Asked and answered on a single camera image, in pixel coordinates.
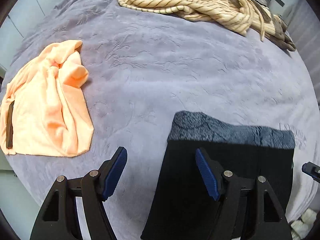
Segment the black pants grey waistband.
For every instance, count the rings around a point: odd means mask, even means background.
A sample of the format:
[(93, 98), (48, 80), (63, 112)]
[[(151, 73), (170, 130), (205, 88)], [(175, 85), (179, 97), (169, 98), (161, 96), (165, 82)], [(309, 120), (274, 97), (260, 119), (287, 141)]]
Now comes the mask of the black pants grey waistband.
[(264, 176), (282, 208), (293, 181), (295, 137), (265, 126), (235, 126), (201, 112), (174, 115), (155, 196), (141, 239), (207, 239), (216, 199), (223, 194), (220, 175), (204, 179), (196, 151), (206, 152), (241, 178)]

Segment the orange fleece garment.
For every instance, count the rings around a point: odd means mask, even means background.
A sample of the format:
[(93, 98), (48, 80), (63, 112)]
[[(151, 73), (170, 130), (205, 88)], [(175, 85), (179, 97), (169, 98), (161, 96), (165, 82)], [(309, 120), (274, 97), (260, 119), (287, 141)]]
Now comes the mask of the orange fleece garment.
[(80, 40), (52, 43), (7, 84), (1, 101), (1, 150), (6, 155), (76, 157), (90, 149), (94, 127), (82, 85)]

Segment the brown olive garment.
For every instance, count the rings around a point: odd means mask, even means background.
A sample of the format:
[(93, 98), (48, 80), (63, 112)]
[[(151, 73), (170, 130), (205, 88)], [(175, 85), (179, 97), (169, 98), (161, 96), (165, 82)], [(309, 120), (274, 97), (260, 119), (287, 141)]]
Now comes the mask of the brown olive garment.
[(266, 5), (261, 3), (265, 2), (265, 0), (251, 1), (255, 4), (264, 19), (265, 37), (282, 50), (295, 51), (296, 46), (286, 33), (286, 23), (278, 15), (272, 14)]

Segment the grey curtain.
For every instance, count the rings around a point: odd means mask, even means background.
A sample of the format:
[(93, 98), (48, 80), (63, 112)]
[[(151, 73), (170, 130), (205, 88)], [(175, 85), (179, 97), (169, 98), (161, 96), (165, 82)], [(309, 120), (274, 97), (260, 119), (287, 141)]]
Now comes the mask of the grey curtain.
[(319, 101), (319, 19), (306, 0), (298, 0), (289, 10), (285, 21)]

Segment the lavender embossed bed blanket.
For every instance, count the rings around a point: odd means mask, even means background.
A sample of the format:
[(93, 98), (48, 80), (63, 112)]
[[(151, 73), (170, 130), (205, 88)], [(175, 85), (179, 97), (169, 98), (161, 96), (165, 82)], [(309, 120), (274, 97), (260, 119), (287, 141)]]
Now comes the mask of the lavender embossed bed blanket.
[(241, 36), (215, 23), (130, 10), (117, 0), (60, 0), (20, 42), (4, 83), (47, 45), (65, 40), (82, 41), (89, 72), (82, 90), (94, 134), (90, 150), (78, 157), (7, 156), (37, 204), (57, 176), (82, 176), (124, 146), (128, 163), (106, 208), (119, 239), (138, 239), (174, 114), (186, 110), (292, 131), (286, 217), (295, 220), (309, 207), (317, 185), (301, 167), (319, 160), (319, 109), (297, 52), (261, 41), (254, 30)]

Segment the cream striped garment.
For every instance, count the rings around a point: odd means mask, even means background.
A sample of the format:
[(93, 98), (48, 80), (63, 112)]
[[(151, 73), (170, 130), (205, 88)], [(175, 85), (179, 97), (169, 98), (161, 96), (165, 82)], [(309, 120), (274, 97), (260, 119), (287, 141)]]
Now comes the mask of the cream striped garment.
[(228, 30), (247, 34), (249, 28), (260, 37), (278, 34), (271, 14), (253, 0), (117, 0), (132, 10), (156, 14), (176, 14), (188, 21), (214, 21)]

